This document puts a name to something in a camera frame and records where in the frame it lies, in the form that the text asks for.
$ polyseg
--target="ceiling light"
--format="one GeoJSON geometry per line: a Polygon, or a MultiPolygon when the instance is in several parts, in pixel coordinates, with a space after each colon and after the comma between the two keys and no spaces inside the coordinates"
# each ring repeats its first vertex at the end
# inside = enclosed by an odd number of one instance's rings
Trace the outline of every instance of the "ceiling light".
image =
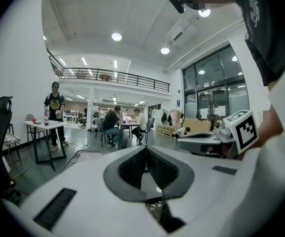
{"type": "Polygon", "coordinates": [[[202,17],[208,17],[211,13],[211,10],[210,9],[207,9],[207,10],[199,10],[198,13],[202,16],[202,17]]]}
{"type": "Polygon", "coordinates": [[[170,49],[168,49],[167,47],[164,47],[161,49],[162,54],[168,54],[169,52],[170,52],[170,49]]]}
{"type": "Polygon", "coordinates": [[[85,66],[88,66],[87,63],[85,62],[85,59],[84,59],[83,57],[82,57],[81,59],[82,59],[82,61],[83,61],[83,64],[84,64],[85,66]]]}
{"type": "Polygon", "coordinates": [[[66,63],[62,60],[62,58],[59,58],[59,60],[60,60],[64,65],[66,65],[66,63]]]}
{"type": "Polygon", "coordinates": [[[113,33],[112,34],[112,39],[115,41],[120,41],[122,39],[122,35],[119,33],[113,33]]]}

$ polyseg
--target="water bottle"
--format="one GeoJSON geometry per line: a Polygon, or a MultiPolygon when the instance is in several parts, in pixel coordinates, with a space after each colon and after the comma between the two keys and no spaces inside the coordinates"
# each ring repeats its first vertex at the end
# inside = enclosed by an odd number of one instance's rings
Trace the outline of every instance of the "water bottle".
{"type": "Polygon", "coordinates": [[[44,123],[46,126],[48,126],[48,116],[49,116],[49,107],[46,106],[44,111],[44,123]]]}

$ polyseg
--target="gray floor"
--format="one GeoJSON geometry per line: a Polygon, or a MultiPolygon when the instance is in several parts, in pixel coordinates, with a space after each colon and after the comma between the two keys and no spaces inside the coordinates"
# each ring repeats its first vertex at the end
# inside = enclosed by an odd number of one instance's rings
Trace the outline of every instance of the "gray floor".
{"type": "MultiPolygon", "coordinates": [[[[81,129],[73,129],[73,128],[65,128],[65,138],[69,143],[74,143],[79,145],[82,148],[85,148],[85,145],[89,145],[89,150],[106,150],[112,151],[114,150],[109,144],[103,143],[103,147],[100,142],[100,134],[98,133],[97,138],[95,138],[95,132],[88,132],[86,130],[81,129]]],[[[128,138],[128,133],[125,132],[125,138],[128,138]]],[[[172,137],[168,137],[162,134],[157,133],[156,131],[151,131],[148,136],[148,144],[161,146],[164,148],[174,149],[180,152],[184,152],[184,150],[180,149],[176,145],[176,140],[172,137]]],[[[128,138],[128,147],[136,146],[136,137],[132,139],[132,137],[128,138]]],[[[52,167],[49,163],[38,164],[35,163],[34,158],[34,150],[33,145],[30,145],[30,148],[25,147],[21,149],[19,160],[16,153],[13,152],[11,154],[11,162],[14,161],[10,165],[11,171],[10,176],[17,183],[17,188],[25,193],[32,193],[35,189],[58,175],[61,169],[66,165],[66,163],[74,156],[76,151],[80,149],[80,147],[76,145],[70,144],[69,146],[65,146],[65,151],[67,155],[67,159],[61,159],[54,161],[54,166],[56,171],[53,171],[52,167]],[[13,178],[14,176],[23,172],[29,165],[31,167],[24,174],[13,178]]],[[[48,159],[48,154],[46,151],[46,143],[42,141],[40,144],[37,144],[37,153],[39,159],[48,159]]],[[[61,149],[59,148],[58,152],[52,153],[53,157],[62,155],[61,149]]],[[[25,199],[26,195],[23,193],[21,196],[21,201],[25,199]]]]}

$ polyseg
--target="black sleeve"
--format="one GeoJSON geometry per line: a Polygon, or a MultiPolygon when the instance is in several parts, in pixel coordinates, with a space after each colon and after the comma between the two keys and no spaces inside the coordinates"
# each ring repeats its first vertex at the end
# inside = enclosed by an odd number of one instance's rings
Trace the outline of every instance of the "black sleeve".
{"type": "Polygon", "coordinates": [[[114,123],[116,123],[116,122],[119,121],[119,118],[118,118],[118,116],[116,115],[115,112],[113,112],[113,113],[114,113],[114,114],[113,114],[114,123]]]}
{"type": "Polygon", "coordinates": [[[251,52],[251,55],[260,70],[261,77],[263,80],[263,85],[267,86],[268,83],[273,82],[278,79],[278,77],[274,74],[274,72],[267,66],[265,60],[262,55],[258,52],[258,50],[254,47],[250,40],[246,39],[247,46],[251,52]]]}
{"type": "Polygon", "coordinates": [[[66,105],[65,105],[65,98],[64,98],[63,95],[62,95],[62,97],[60,98],[59,102],[60,102],[60,106],[62,106],[62,105],[66,106],[66,105]]]}
{"type": "Polygon", "coordinates": [[[48,99],[48,96],[46,97],[45,101],[44,101],[44,104],[45,105],[49,105],[49,99],[48,99]]]}

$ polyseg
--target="man in black shirt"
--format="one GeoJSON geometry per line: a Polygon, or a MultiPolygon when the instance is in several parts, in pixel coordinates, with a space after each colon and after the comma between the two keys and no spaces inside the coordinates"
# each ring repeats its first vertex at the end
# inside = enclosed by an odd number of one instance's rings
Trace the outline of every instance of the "man in black shirt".
{"type": "Polygon", "coordinates": [[[114,107],[114,110],[109,111],[104,118],[103,131],[112,134],[112,140],[113,140],[112,143],[116,143],[119,140],[120,131],[114,126],[116,123],[121,122],[121,120],[116,115],[119,114],[120,110],[121,110],[120,106],[117,105],[114,107]]]}
{"type": "MultiPolygon", "coordinates": [[[[56,81],[53,82],[52,93],[50,93],[46,97],[44,102],[44,107],[47,107],[49,105],[49,120],[63,121],[62,114],[65,106],[65,99],[64,96],[58,92],[58,88],[59,88],[59,83],[56,81]],[[56,117],[57,110],[59,110],[60,112],[58,118],[56,117]]],[[[64,127],[62,126],[58,130],[59,130],[58,134],[61,137],[63,144],[68,146],[69,143],[65,140],[64,127]]],[[[58,150],[56,129],[51,129],[50,132],[51,132],[51,139],[53,145],[51,151],[55,152],[58,150]]]]}
{"type": "MultiPolygon", "coordinates": [[[[285,0],[183,0],[195,10],[205,10],[229,3],[242,9],[247,27],[246,43],[260,70],[264,86],[269,91],[285,71],[285,0]]],[[[281,122],[271,106],[268,116],[260,125],[261,147],[267,139],[283,131],[281,122]]]]}

